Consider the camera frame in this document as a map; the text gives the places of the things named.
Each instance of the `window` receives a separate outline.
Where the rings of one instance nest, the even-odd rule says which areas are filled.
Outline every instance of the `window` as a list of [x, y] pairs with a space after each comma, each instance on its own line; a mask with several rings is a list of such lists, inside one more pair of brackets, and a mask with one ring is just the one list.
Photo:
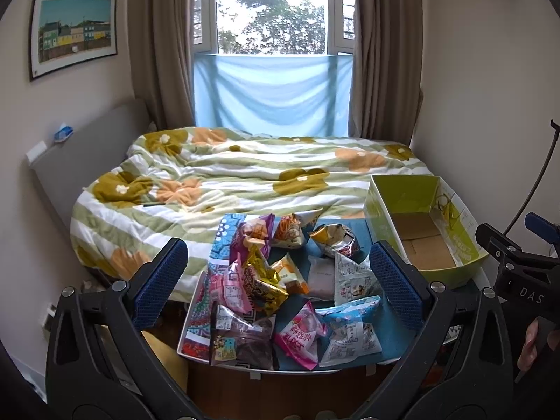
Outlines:
[[194, 51], [352, 53], [354, 6], [355, 0], [194, 0]]

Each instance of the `blue table mat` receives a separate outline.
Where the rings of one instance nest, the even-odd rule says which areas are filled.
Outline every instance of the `blue table mat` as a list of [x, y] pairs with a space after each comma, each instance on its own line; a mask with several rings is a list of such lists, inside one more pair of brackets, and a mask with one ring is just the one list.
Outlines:
[[[371, 245], [377, 241], [377, 238], [370, 235], [366, 220], [320, 219], [318, 220], [317, 225], [338, 223], [347, 225], [349, 228], [351, 228], [356, 238], [358, 239], [361, 250], [358, 254], [356, 254], [356, 256], [353, 257], [353, 259], [356, 262], [360, 263], [366, 257], [369, 257], [369, 249], [371, 248]], [[272, 248], [268, 261], [270, 263], [274, 263], [277, 260], [283, 258], [287, 252], [289, 252], [292, 260], [300, 269], [300, 272], [305, 279], [307, 279], [307, 276], [309, 275], [309, 269], [311, 266], [307, 257], [321, 257], [322, 255], [319, 247], [312, 239], [310, 239], [309, 242], [307, 242], [306, 246], [297, 250], [287, 251], [280, 248]], [[472, 281], [469, 281], [466, 286], [456, 290], [462, 292], [478, 291], [476, 285]], [[281, 331], [295, 317], [295, 315], [299, 312], [299, 310], [301, 310], [301, 308], [307, 301], [308, 299], [306, 299], [302, 295], [290, 295], [290, 297], [282, 304], [282, 306], [276, 313], [276, 324], [274, 327], [274, 331]], [[326, 308], [329, 306], [334, 306], [334, 301], [313, 301], [313, 306], [316, 309]], [[355, 366], [364, 366], [400, 358], [406, 351], [408, 345], [414, 340], [415, 332], [405, 328], [405, 326], [402, 324], [402, 322], [394, 312], [393, 307], [387, 301], [385, 294], [383, 294], [381, 298], [381, 303], [379, 304], [374, 317], [373, 328], [375, 330], [377, 338], [379, 338], [379, 341], [382, 345], [382, 352], [361, 356], [352, 362], [339, 364], [337, 366], [320, 368], [317, 365], [314, 371], [328, 371], [333, 369], [352, 368]], [[328, 338], [318, 339], [318, 361], [321, 361], [323, 354], [327, 350], [328, 344]], [[292, 358], [288, 357], [282, 349], [276, 346], [276, 344], [274, 344], [274, 349], [276, 357], [278, 358], [278, 369], [280, 371], [303, 370], [303, 368], [298, 363], [296, 363]]]

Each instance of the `curtain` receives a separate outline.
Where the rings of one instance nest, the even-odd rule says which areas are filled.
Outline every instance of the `curtain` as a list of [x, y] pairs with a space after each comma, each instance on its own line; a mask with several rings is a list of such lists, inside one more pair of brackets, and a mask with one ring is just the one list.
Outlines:
[[352, 55], [196, 54], [197, 125], [343, 137], [351, 82]]
[[422, 0], [356, 0], [351, 137], [409, 144], [422, 102]]
[[128, 43], [136, 97], [158, 128], [194, 126], [194, 0], [128, 0]]

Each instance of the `headboard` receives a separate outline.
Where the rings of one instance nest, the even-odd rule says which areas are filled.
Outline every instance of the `headboard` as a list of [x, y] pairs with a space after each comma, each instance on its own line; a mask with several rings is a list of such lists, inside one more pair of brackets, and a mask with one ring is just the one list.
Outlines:
[[57, 224], [70, 228], [72, 208], [83, 188], [118, 166], [148, 125], [146, 104], [135, 99], [76, 129], [67, 141], [33, 161], [39, 193], [54, 208]]

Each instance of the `human hand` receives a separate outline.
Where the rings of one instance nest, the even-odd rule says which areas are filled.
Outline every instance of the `human hand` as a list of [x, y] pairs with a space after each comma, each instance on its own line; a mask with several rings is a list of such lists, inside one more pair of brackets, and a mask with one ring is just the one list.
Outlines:
[[[517, 359], [517, 367], [521, 371], [529, 371], [531, 366], [533, 366], [534, 361], [537, 359], [537, 333], [539, 331], [539, 322], [535, 319], [527, 327], [527, 332], [525, 333], [525, 344], [521, 350], [521, 355]], [[548, 347], [552, 350], [556, 349], [558, 343], [560, 342], [560, 330], [551, 331], [547, 336]]]

